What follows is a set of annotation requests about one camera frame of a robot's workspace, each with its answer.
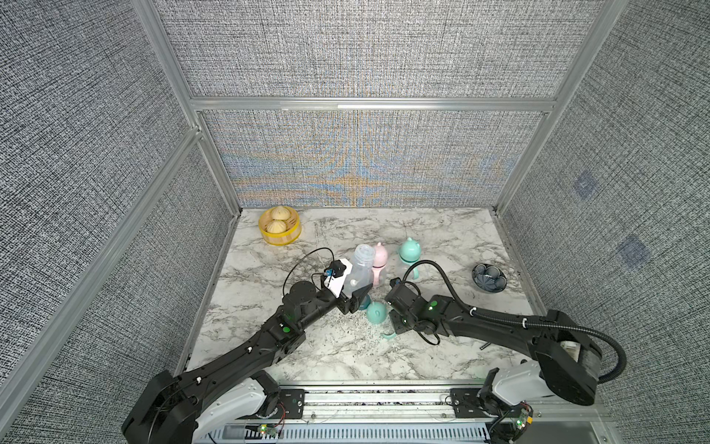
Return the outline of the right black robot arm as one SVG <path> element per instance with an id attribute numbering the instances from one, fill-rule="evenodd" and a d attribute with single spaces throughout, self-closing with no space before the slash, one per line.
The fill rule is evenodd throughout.
<path id="1" fill-rule="evenodd" d="M 511 349 L 539 364 L 538 375 L 554 395 L 577 405 L 595 403 L 601 348 L 589 329 L 573 325 L 560 311 L 523 316 L 458 303 L 450 296 L 425 300 L 404 284 L 390 290 L 386 302 L 397 318 L 397 333 L 467 337 Z"/>

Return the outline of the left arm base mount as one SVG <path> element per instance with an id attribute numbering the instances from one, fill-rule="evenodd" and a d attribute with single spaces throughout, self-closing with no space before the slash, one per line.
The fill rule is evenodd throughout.
<path id="1" fill-rule="evenodd" d="M 257 410 L 239 414 L 234 412 L 229 415 L 230 420 L 266 419 L 275 422 L 277 419 L 301 419 L 305 407 L 305 390 L 302 388 L 281 388 L 277 394 L 268 394 Z"/>

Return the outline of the mint bottle cap front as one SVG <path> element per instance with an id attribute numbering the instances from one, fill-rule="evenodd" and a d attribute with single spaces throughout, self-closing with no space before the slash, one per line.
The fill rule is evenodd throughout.
<path id="1" fill-rule="evenodd" d="M 408 237 L 399 247 L 399 258 L 403 263 L 413 264 L 420 260 L 422 248 L 417 240 Z"/>

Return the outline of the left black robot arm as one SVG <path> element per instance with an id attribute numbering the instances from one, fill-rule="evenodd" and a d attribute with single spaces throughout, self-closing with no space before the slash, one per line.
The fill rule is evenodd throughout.
<path id="1" fill-rule="evenodd" d="M 280 389 L 266 368 L 292 354 L 305 341 L 307 327 L 330 311 L 357 312 L 371 288 L 346 296 L 310 281 L 293 284 L 246 342 L 192 371 L 154 376 L 121 427 L 124 438 L 129 443 L 191 443 L 234 419 L 273 414 Z"/>

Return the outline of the clear bottle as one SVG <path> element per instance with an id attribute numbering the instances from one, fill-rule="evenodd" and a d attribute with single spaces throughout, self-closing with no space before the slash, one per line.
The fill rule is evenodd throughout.
<path id="1" fill-rule="evenodd" d="M 375 248 L 367 244 L 356 247 L 351 258 L 351 272 L 346 277 L 343 293 L 351 296 L 357 290 L 373 284 L 373 263 L 375 262 Z"/>

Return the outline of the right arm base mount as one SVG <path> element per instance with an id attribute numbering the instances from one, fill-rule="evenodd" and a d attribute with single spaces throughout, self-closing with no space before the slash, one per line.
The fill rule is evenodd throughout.
<path id="1" fill-rule="evenodd" d="M 520 418 L 531 416 L 533 409 L 527 403 L 508 405 L 496 396 L 485 393 L 480 395 L 479 388 L 453 388 L 447 396 L 447 404 L 454 410 L 458 419 L 471 418 Z"/>

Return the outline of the pink bottle cap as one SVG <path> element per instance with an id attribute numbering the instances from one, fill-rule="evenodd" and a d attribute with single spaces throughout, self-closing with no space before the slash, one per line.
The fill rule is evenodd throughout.
<path id="1" fill-rule="evenodd" d="M 388 263 L 388 250 L 386 246 L 379 242 L 375 246 L 375 260 L 373 261 L 374 268 L 383 268 Z"/>

